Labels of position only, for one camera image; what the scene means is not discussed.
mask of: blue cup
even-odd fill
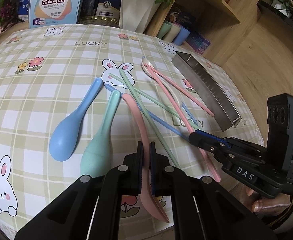
[[[186,28],[183,28],[183,27],[180,27],[180,28],[181,29],[178,35],[173,40],[173,43],[178,46],[180,46],[190,34],[190,32]]]

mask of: blue spoon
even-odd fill
[[[64,118],[55,128],[51,136],[49,152],[56,161],[63,162],[71,157],[78,140],[80,125],[85,112],[99,93],[102,85],[102,79],[96,78],[78,108]]]

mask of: white rabbit cartoon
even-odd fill
[[[175,48],[171,45],[168,44],[166,45],[164,42],[159,41],[160,45],[164,46],[165,50],[171,54],[175,54]]]
[[[112,60],[105,59],[102,61],[102,65],[105,68],[101,76],[104,84],[109,84],[111,86],[119,86],[119,87],[123,86],[125,89],[128,89],[128,87],[125,84],[122,84],[121,82],[115,80],[113,77],[109,75],[109,73],[112,73],[116,75],[117,77],[122,78],[120,75],[120,69],[123,69],[125,71],[130,83],[132,85],[135,84],[135,80],[133,79],[132,75],[129,72],[133,69],[133,65],[131,63],[123,63],[119,67],[117,67],[116,64]]]
[[[220,87],[222,88],[223,92],[225,93],[225,95],[230,99],[230,101],[232,103],[234,103],[236,101],[236,99],[234,98],[233,95],[231,95],[231,93],[229,92],[228,88],[224,85],[220,85]]]
[[[59,28],[54,28],[54,27],[51,27],[51,28],[48,28],[48,32],[44,34],[45,37],[48,37],[48,36],[54,36],[54,35],[60,35],[61,33],[63,33],[63,29],[65,28],[65,26],[62,26],[62,27],[59,27]]]
[[[17,199],[8,176],[11,172],[10,156],[5,155],[0,161],[0,214],[2,211],[8,212],[12,217],[16,216]]]

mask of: metal container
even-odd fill
[[[172,63],[214,113],[214,118],[222,131],[238,125],[241,120],[240,114],[221,87],[191,54],[177,51]]]

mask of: camera lens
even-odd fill
[[[269,117],[269,119],[271,119],[271,117],[272,117],[272,110],[271,110],[271,107],[269,107],[269,110],[268,110],[268,117]]]
[[[276,106],[273,108],[273,120],[274,122],[278,121],[278,108]]]
[[[285,122],[285,110],[282,107],[280,110],[280,123],[284,123]]]

